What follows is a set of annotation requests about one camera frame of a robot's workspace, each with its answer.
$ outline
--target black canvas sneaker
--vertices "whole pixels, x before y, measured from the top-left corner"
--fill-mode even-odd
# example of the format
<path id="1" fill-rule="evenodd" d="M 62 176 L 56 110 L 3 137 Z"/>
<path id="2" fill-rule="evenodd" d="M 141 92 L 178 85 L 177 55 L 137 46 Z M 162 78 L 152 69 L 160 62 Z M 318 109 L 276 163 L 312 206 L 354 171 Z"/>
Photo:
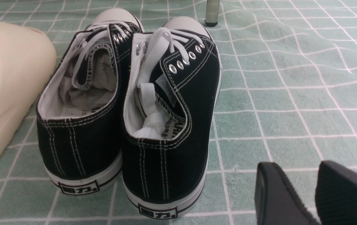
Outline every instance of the black canvas sneaker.
<path id="1" fill-rule="evenodd" d="M 74 35 L 37 103 L 38 142 L 52 182 L 67 195 L 108 188 L 122 168 L 121 112 L 134 33 L 123 9 L 101 13 Z"/>
<path id="2" fill-rule="evenodd" d="M 205 183 L 219 52 L 200 23 L 176 17 L 135 34 L 131 54 L 123 183 L 140 214 L 172 219 L 191 209 Z"/>

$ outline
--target shoelace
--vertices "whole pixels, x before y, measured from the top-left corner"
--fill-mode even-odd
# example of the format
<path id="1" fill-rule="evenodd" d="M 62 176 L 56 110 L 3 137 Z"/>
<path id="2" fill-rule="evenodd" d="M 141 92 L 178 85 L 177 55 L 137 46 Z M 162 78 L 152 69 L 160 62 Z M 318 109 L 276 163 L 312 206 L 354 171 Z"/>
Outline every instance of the shoelace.
<path id="1" fill-rule="evenodd" d="M 167 49 L 169 49 L 170 53 L 174 53 L 174 48 L 176 48 L 180 52 L 181 57 L 183 57 L 183 63 L 190 65 L 189 53 L 185 47 L 178 42 L 182 41 L 187 43 L 189 39 L 174 34 L 194 38 L 200 46 L 204 48 L 204 44 L 200 37 L 194 34 L 178 30 L 169 30 L 165 27 L 159 28 L 152 34 L 137 80 L 139 102 L 146 118 L 144 120 L 143 127 L 133 134 L 134 137 L 157 140 L 163 139 L 162 133 L 165 129 L 165 124 L 170 119 L 170 115 L 166 113 L 159 104 L 157 104 L 155 87 L 153 83 L 149 82 L 149 80 L 151 72 Z"/>
<path id="2" fill-rule="evenodd" d="M 100 23 L 95 23 L 95 24 L 91 24 L 89 27 L 87 27 L 86 31 L 97 31 L 97 30 L 102 30 L 99 33 L 97 33 L 94 37 L 91 38 L 91 40 L 86 41 L 87 37 L 90 36 L 90 33 L 85 34 L 83 36 L 83 39 L 78 40 L 79 42 L 77 42 L 74 46 L 77 46 L 77 48 L 74 50 L 74 52 L 72 53 L 73 56 L 72 57 L 76 57 L 78 54 L 78 60 L 76 65 L 74 65 L 73 68 L 73 77 L 72 77 L 72 84 L 73 87 L 75 88 L 79 88 L 80 84 L 77 82 L 77 73 L 78 70 L 80 69 L 81 63 L 83 61 L 84 58 L 87 58 L 88 55 L 90 54 L 90 48 L 100 39 L 102 38 L 109 38 L 109 31 L 107 29 L 109 24 L 114 24 L 114 26 L 116 27 L 116 29 L 119 31 L 120 36 L 122 37 L 122 39 L 126 39 L 128 37 L 128 35 L 130 35 L 130 33 L 125 33 L 125 31 L 118 26 L 118 24 L 124 26 L 128 31 L 132 31 L 129 27 L 129 25 L 125 22 L 122 21 L 106 21 L 106 22 L 100 22 Z"/>

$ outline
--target beige slipper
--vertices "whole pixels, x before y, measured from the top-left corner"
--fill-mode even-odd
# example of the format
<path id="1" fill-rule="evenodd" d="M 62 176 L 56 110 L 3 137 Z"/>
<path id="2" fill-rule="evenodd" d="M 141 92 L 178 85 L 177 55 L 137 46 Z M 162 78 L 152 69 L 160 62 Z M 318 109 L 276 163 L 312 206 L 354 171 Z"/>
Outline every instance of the beige slipper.
<path id="1" fill-rule="evenodd" d="M 0 22 L 0 155 L 50 78 L 56 57 L 43 32 Z"/>

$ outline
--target heel logo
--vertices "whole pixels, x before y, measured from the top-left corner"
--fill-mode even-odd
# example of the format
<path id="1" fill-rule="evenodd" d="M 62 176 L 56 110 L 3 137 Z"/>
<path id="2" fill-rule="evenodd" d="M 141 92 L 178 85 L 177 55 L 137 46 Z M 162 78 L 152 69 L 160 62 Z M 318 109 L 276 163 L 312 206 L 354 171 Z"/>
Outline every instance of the heel logo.
<path id="1" fill-rule="evenodd" d="M 177 207 L 167 210 L 156 210 L 138 204 L 138 209 L 140 214 L 153 219 L 173 219 L 177 217 Z"/>
<path id="2" fill-rule="evenodd" d="M 99 191 L 96 180 L 84 185 L 66 185 L 59 182 L 59 187 L 62 193 L 66 195 L 88 195 Z"/>

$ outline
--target white rubber sole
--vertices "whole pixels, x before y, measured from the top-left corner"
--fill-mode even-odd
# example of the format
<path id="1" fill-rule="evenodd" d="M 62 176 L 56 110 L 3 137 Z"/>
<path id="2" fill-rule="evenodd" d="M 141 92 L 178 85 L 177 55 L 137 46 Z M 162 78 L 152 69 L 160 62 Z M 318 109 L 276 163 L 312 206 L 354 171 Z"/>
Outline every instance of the white rubber sole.
<path id="1" fill-rule="evenodd" d="M 218 83 L 218 88 L 217 88 L 217 92 L 216 92 L 216 96 L 215 96 L 215 100 L 214 100 L 213 111 L 214 111 L 214 108 L 216 107 L 217 98 L 219 97 L 220 86 L 221 86 L 221 81 L 222 81 L 222 62 L 220 59 L 220 53 L 219 53 L 219 49 L 217 48 L 217 46 L 216 46 L 216 50 L 217 50 L 217 55 L 219 58 L 220 72 L 219 72 L 219 83 Z M 142 200 L 141 198 L 137 197 L 136 195 L 134 195 L 126 187 L 126 184 L 124 183 L 124 180 L 123 180 L 123 185 L 124 185 L 124 189 L 126 190 L 127 197 L 130 200 L 130 202 L 138 209 L 139 213 L 146 217 L 153 218 L 153 219 L 174 219 L 177 217 L 181 217 L 184 214 L 186 214 L 187 212 L 189 212 L 194 207 L 195 203 L 197 202 L 198 198 L 200 197 L 200 195 L 202 193 L 203 187 L 205 185 L 205 180 L 206 180 L 208 161 L 209 161 L 209 149 L 208 149 L 207 164 L 206 164 L 205 171 L 204 171 L 204 174 L 202 176 L 200 183 L 197 185 L 197 187 L 191 194 L 187 195 L 186 197 L 184 197 L 180 200 L 177 200 L 177 201 L 174 201 L 171 203 L 167 203 L 167 204 L 154 204 L 154 203 L 146 202 L 146 201 Z"/>
<path id="2" fill-rule="evenodd" d="M 66 180 L 53 175 L 45 168 L 51 181 L 63 194 L 66 195 L 89 195 L 101 192 L 109 188 L 120 177 L 123 166 L 122 152 L 116 156 L 112 164 L 104 171 L 82 180 Z"/>

